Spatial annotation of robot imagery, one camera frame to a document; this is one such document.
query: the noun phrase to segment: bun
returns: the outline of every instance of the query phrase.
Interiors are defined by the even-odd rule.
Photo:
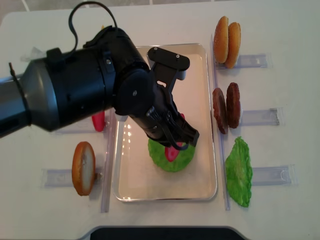
[[[95,181],[95,152],[87,141],[80,142],[73,155],[72,183],[80,196],[90,194]]]
[[[241,117],[241,105],[239,87],[235,82],[230,83],[226,91],[226,112],[229,127],[236,129]]]
[[[227,108],[224,93],[220,88],[213,91],[214,118],[222,134],[228,133]]]
[[[216,25],[214,32],[213,52],[215,60],[220,64],[223,64],[228,57],[228,23],[229,19],[223,16]]]
[[[227,59],[224,65],[228,69],[232,69],[238,59],[240,43],[241,43],[241,28],[240,24],[237,22],[233,22],[228,27],[229,34],[229,49],[227,54]]]

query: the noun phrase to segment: red tomato slice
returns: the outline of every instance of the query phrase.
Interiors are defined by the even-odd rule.
[[[92,118],[94,129],[97,132],[102,132],[105,129],[105,125],[106,125],[105,111],[99,112],[99,113],[93,115],[91,118]]]
[[[177,143],[178,146],[182,146],[183,143],[182,142],[178,142]],[[179,150],[175,149],[173,146],[171,147],[165,147],[164,148],[164,155],[165,155],[165,158],[169,161],[169,162],[173,162],[179,155]]]

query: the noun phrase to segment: tomato slice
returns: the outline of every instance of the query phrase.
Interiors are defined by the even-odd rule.
[[[93,115],[91,118],[92,118],[94,129],[97,132],[102,132],[105,129],[105,125],[106,125],[105,111],[99,112],[99,113]]]
[[[182,146],[183,143],[182,142],[178,142],[177,143],[178,146]],[[173,162],[179,155],[179,150],[175,149],[173,146],[171,147],[165,147],[164,148],[164,155],[165,155],[165,158],[169,161],[169,162]]]

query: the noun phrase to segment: lettuce leaf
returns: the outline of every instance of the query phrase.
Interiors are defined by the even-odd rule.
[[[248,207],[253,176],[248,144],[239,136],[225,161],[226,187],[230,197],[242,207]]]

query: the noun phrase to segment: white table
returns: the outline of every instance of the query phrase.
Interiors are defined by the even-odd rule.
[[[297,187],[256,187],[248,209],[231,201],[225,211],[222,171],[216,151],[218,191],[208,202],[124,204],[113,195],[108,213],[100,213],[101,195],[79,197],[72,188],[41,189],[42,168],[71,167],[80,141],[104,145],[99,134],[53,137],[36,127],[0,139],[0,239],[78,239],[101,226],[226,226],[249,239],[320,239],[320,2],[302,0],[227,1],[195,4],[113,7],[118,25],[137,46],[200,43],[208,53],[213,89],[211,34],[219,18],[241,24],[241,52],[272,55],[276,78],[288,86],[287,154],[261,166],[295,164]],[[0,76],[17,73],[33,46],[69,51],[69,10],[9,14],[0,27]],[[111,19],[98,8],[80,9],[74,16],[81,46]],[[217,129],[214,140],[218,143]]]

